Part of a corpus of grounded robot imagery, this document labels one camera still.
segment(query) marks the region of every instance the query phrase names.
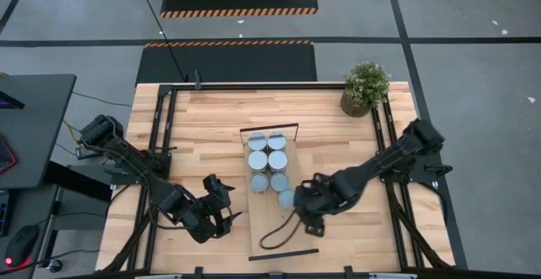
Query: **can lid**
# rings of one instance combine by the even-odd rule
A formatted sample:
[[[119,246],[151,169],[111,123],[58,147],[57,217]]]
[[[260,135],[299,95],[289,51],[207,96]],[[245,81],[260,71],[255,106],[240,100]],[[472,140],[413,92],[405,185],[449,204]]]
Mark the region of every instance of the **can lid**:
[[[290,189],[285,189],[278,195],[278,203],[282,208],[293,206],[293,192]]]
[[[252,186],[253,191],[265,191],[267,187],[269,187],[269,179],[264,174],[256,173],[252,179],[250,179],[250,185]]]
[[[284,173],[276,173],[270,178],[270,187],[276,192],[289,188],[289,178]]]
[[[248,165],[254,170],[261,170],[267,166],[267,155],[261,151],[254,151],[248,156]]]
[[[267,146],[267,138],[262,133],[256,132],[248,138],[248,147],[251,150],[263,150],[265,146]]]
[[[281,150],[286,146],[286,137],[281,132],[273,132],[269,135],[268,143],[272,150]]]
[[[282,151],[272,151],[269,154],[269,165],[270,167],[281,170],[287,166],[287,156]]]

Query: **green plant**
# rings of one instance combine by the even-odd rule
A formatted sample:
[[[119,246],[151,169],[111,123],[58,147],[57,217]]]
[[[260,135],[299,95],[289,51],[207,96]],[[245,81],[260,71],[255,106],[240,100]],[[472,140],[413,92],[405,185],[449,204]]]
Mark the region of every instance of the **green plant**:
[[[389,91],[390,74],[375,62],[365,62],[355,66],[346,76],[346,90],[357,105],[377,105]]]

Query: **black desk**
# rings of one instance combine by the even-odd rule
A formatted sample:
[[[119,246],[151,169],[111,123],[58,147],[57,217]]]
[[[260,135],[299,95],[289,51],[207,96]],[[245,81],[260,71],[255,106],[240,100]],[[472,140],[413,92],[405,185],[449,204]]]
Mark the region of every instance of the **black desk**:
[[[0,238],[1,271],[6,269],[3,256],[9,240],[21,227],[34,225],[57,211],[55,201],[60,188],[105,202],[111,199],[108,184],[50,161],[75,80],[72,74],[0,77],[2,91],[25,104],[22,110],[0,109],[0,134],[19,160],[0,175],[0,189],[17,189],[8,236]],[[56,228],[49,224],[47,221],[40,225],[40,237],[30,262],[51,253]],[[33,272],[34,267],[30,267],[6,277],[30,278]]]

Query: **orange and black striped tape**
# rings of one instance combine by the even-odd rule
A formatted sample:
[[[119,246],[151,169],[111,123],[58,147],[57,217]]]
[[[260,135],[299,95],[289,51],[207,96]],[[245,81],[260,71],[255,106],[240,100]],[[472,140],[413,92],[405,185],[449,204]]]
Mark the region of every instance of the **orange and black striped tape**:
[[[218,47],[310,44],[312,41],[191,41],[169,43],[170,47]],[[167,47],[167,43],[147,43],[145,47]]]
[[[271,16],[315,14],[317,8],[243,8],[243,9],[209,9],[162,12],[162,18],[191,18],[191,17],[231,17],[231,16]]]

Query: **potted plant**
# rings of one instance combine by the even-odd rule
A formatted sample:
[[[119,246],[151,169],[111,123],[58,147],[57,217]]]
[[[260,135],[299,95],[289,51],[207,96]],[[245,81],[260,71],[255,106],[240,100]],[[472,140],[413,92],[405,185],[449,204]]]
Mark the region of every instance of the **potted plant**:
[[[342,110],[354,118],[366,115],[389,91],[388,77],[383,67],[374,62],[356,65],[346,76],[346,89],[340,100]]]

